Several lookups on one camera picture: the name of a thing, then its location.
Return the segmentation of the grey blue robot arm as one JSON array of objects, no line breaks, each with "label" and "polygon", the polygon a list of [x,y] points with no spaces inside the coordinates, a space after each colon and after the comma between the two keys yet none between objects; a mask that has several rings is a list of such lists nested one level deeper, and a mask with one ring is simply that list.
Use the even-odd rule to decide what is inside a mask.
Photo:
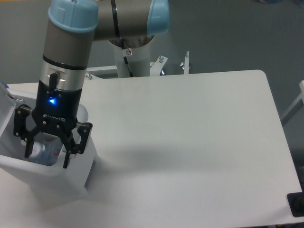
[{"label": "grey blue robot arm", "polygon": [[166,0],[54,0],[48,25],[35,108],[15,110],[15,136],[32,154],[38,133],[58,137],[66,149],[64,168],[71,155],[85,151],[91,123],[76,114],[81,98],[92,42],[153,36],[170,27]]}]

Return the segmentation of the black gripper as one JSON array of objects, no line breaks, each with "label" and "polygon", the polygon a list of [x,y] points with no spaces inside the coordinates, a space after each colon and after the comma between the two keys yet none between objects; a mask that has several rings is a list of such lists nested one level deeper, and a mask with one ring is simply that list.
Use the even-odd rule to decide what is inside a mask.
[{"label": "black gripper", "polygon": [[[25,158],[32,154],[34,137],[39,132],[58,136],[66,150],[63,163],[66,169],[70,155],[84,153],[93,124],[77,122],[76,119],[82,90],[61,90],[57,88],[58,80],[59,73],[54,72],[48,85],[39,81],[34,109],[26,104],[15,109],[13,134],[25,141]],[[36,123],[32,130],[26,126],[28,116],[32,116]]]}]

